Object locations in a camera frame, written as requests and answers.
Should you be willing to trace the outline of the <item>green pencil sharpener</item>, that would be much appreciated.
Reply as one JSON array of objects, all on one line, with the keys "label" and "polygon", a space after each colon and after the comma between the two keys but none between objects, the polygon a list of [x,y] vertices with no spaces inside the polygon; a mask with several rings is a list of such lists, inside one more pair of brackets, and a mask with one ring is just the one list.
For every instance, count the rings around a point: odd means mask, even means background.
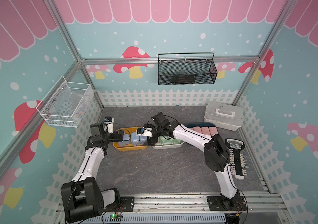
[{"label": "green pencil sharpener", "polygon": [[173,145],[179,145],[179,144],[182,144],[183,143],[183,141],[181,141],[181,140],[178,140],[178,139],[174,139],[174,138],[171,138],[171,143],[173,144]]},{"label": "green pencil sharpener", "polygon": [[158,144],[163,146],[163,145],[172,145],[172,138],[166,138],[164,136],[159,137]]}]

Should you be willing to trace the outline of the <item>white plastic storage box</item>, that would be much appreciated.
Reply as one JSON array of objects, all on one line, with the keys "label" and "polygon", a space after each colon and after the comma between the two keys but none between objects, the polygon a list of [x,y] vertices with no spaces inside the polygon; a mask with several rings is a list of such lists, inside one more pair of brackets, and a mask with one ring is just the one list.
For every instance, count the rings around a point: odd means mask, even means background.
[{"label": "white plastic storage box", "polygon": [[163,145],[163,146],[161,146],[161,145],[158,144],[158,142],[156,142],[155,145],[152,146],[152,148],[154,148],[154,149],[179,148],[179,147],[181,147],[183,144],[184,144],[184,141],[183,141],[182,144],[179,144],[179,145],[173,145],[173,144],[172,144],[172,145]]}]

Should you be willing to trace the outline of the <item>dark teal storage box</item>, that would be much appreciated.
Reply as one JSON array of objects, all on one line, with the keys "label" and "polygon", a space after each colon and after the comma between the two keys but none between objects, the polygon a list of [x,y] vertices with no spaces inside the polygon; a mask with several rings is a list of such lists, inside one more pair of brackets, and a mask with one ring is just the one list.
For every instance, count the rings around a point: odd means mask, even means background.
[{"label": "dark teal storage box", "polygon": [[186,123],[184,124],[187,128],[193,130],[193,127],[216,127],[213,123],[210,122],[196,122],[196,123]]}]

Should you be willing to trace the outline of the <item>blue pencil sharpener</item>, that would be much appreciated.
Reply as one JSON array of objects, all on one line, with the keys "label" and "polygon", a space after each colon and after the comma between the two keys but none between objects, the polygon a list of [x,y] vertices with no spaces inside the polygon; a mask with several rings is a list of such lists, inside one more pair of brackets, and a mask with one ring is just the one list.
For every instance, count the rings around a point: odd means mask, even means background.
[{"label": "blue pencil sharpener", "polygon": [[131,143],[130,135],[128,133],[125,133],[123,135],[123,140],[118,142],[119,147],[126,147]]},{"label": "blue pencil sharpener", "polygon": [[140,145],[140,139],[139,139],[139,136],[136,134],[136,132],[131,133],[131,143],[134,147],[137,147]]},{"label": "blue pencil sharpener", "polygon": [[141,146],[147,145],[147,136],[139,136],[139,141]]}]

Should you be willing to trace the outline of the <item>yellow plastic storage box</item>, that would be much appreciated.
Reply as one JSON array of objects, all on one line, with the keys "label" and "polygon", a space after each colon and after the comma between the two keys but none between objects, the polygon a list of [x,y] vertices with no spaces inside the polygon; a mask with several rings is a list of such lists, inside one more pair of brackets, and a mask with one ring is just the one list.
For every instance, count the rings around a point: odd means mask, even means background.
[{"label": "yellow plastic storage box", "polygon": [[[131,134],[133,132],[136,132],[136,130],[138,129],[138,127],[128,127],[128,128],[120,128],[119,130],[124,130],[125,134]],[[124,152],[124,151],[133,151],[133,150],[143,150],[146,149],[148,147],[148,145],[144,145],[144,146],[134,146],[132,143],[126,145],[126,146],[119,146],[118,143],[114,142],[113,143],[114,148],[116,148],[118,151]]]}]

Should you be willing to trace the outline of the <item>pink pencil sharpener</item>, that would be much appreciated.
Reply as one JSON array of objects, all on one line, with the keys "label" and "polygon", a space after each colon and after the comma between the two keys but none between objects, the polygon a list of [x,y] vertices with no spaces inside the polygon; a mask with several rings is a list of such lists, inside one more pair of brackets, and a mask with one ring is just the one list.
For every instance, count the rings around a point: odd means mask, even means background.
[{"label": "pink pencil sharpener", "polygon": [[210,133],[212,136],[218,134],[218,129],[216,127],[211,127],[210,128]]},{"label": "pink pencil sharpener", "polygon": [[202,128],[201,127],[193,127],[193,130],[202,134]]},{"label": "pink pencil sharpener", "polygon": [[209,132],[210,132],[210,135],[211,135],[211,136],[215,135],[215,133],[216,133],[216,128],[215,128],[215,127],[209,127]]},{"label": "pink pencil sharpener", "polygon": [[204,135],[210,135],[210,130],[208,127],[201,127],[201,132]]}]

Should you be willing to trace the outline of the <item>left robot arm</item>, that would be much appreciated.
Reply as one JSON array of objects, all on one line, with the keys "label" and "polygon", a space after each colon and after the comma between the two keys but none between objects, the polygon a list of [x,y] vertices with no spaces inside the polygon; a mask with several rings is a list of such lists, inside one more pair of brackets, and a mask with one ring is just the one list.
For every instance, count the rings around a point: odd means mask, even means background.
[{"label": "left robot arm", "polygon": [[114,131],[114,119],[106,117],[102,123],[90,126],[91,136],[85,146],[84,159],[72,180],[61,187],[66,224],[81,223],[101,216],[107,211],[122,208],[117,188],[100,190],[96,181],[99,166],[107,155],[108,145],[123,140],[123,130]]}]

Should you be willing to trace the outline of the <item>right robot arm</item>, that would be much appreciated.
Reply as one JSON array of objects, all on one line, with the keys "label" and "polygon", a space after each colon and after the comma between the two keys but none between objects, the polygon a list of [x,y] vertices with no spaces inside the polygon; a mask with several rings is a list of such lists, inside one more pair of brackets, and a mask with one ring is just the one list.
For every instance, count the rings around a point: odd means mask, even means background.
[{"label": "right robot arm", "polygon": [[153,116],[151,120],[154,121],[153,125],[146,123],[137,130],[137,133],[147,136],[148,144],[151,146],[160,136],[165,136],[184,141],[201,150],[204,153],[206,165],[215,172],[218,179],[221,204],[226,209],[236,205],[240,198],[240,191],[234,184],[229,151],[222,137],[218,134],[210,136],[191,130],[176,119],[169,121],[162,112]]}]

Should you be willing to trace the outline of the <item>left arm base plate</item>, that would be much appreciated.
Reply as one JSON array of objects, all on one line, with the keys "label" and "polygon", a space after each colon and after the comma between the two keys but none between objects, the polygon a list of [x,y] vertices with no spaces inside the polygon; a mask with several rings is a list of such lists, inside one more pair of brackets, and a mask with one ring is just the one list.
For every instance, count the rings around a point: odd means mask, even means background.
[{"label": "left arm base plate", "polygon": [[132,212],[134,210],[134,197],[120,197],[120,199],[116,199],[113,203],[107,205],[104,211],[113,211],[117,213],[121,212]]}]

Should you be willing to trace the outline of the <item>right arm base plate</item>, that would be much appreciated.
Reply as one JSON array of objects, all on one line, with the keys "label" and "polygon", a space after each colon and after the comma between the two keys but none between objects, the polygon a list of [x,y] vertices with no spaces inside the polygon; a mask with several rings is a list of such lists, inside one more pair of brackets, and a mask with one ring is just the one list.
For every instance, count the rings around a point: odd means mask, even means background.
[{"label": "right arm base plate", "polygon": [[208,196],[207,203],[210,211],[247,211],[247,203],[243,196],[233,200],[222,196]]}]

